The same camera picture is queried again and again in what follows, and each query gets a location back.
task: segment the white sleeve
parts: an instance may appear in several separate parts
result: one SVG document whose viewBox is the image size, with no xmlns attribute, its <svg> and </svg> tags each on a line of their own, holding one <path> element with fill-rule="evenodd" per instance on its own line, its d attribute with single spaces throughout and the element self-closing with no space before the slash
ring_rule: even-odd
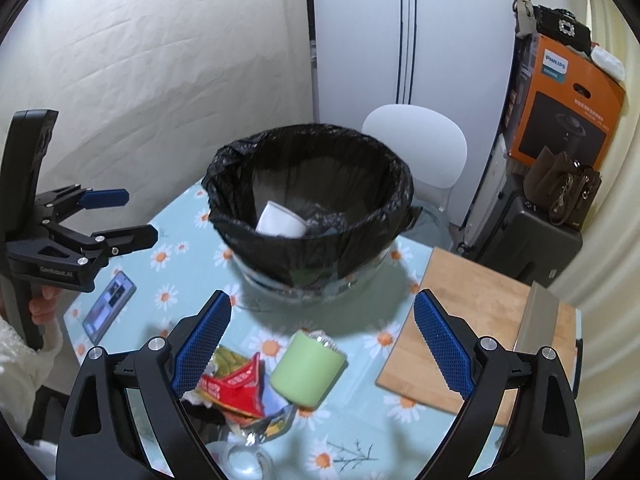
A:
<svg viewBox="0 0 640 480">
<path fill-rule="evenodd" d="M 36 391 L 62 348 L 62 332 L 56 320 L 45 327 L 43 340 L 42 349 L 34 351 L 0 318 L 0 412 L 20 436 L 31 417 Z"/>
</svg>

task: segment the black garbage bag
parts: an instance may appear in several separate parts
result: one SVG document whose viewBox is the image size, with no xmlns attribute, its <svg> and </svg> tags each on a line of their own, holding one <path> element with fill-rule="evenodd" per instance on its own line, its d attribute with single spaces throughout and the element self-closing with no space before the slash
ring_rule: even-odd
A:
<svg viewBox="0 0 640 480">
<path fill-rule="evenodd" d="M 410 228 L 409 167 L 355 130 L 299 124 L 218 150 L 202 181 L 209 221 L 252 270 L 295 288 L 318 288 L 377 257 Z M 308 224 L 303 238 L 255 231 L 271 200 Z"/>
</svg>

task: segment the finger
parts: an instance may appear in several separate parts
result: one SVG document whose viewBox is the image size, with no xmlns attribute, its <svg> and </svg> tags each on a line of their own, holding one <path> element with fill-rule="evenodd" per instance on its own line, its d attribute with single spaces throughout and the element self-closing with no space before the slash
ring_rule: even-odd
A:
<svg viewBox="0 0 640 480">
<path fill-rule="evenodd" d="M 45 300 L 44 298 L 36 298 L 29 302 L 29 311 L 34 316 L 39 314 L 47 314 L 56 310 L 55 300 Z"/>
<path fill-rule="evenodd" d="M 37 316 L 31 316 L 31 320 L 36 325 L 46 325 L 51 323 L 56 317 L 55 312 L 47 312 L 46 314 L 38 314 Z"/>
<path fill-rule="evenodd" d="M 42 297 L 45 300 L 53 300 L 54 298 L 57 298 L 60 295 L 60 292 L 62 292 L 62 290 L 60 290 L 55 286 L 50 286 L 50 285 L 42 286 Z"/>
</svg>

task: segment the green cylinder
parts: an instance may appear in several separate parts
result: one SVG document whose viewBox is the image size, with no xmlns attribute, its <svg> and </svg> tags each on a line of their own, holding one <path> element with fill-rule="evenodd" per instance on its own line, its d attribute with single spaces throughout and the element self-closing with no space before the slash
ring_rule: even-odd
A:
<svg viewBox="0 0 640 480">
<path fill-rule="evenodd" d="M 328 341 L 298 330 L 271 374 L 273 389 L 294 404 L 316 408 L 346 361 Z"/>
</svg>

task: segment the cabinet door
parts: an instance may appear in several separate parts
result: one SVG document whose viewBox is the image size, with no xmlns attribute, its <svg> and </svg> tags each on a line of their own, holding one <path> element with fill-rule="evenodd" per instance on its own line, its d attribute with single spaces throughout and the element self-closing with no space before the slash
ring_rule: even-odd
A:
<svg viewBox="0 0 640 480">
<path fill-rule="evenodd" d="M 411 0 L 415 55 L 411 104 L 431 108 L 465 134 L 466 166 L 447 213 L 460 225 L 473 200 L 498 129 L 513 58 L 513 0 Z M 412 55 L 414 38 L 411 38 Z"/>
<path fill-rule="evenodd" d="M 323 123 L 360 131 L 376 108 L 402 102 L 408 0 L 314 0 Z"/>
</svg>

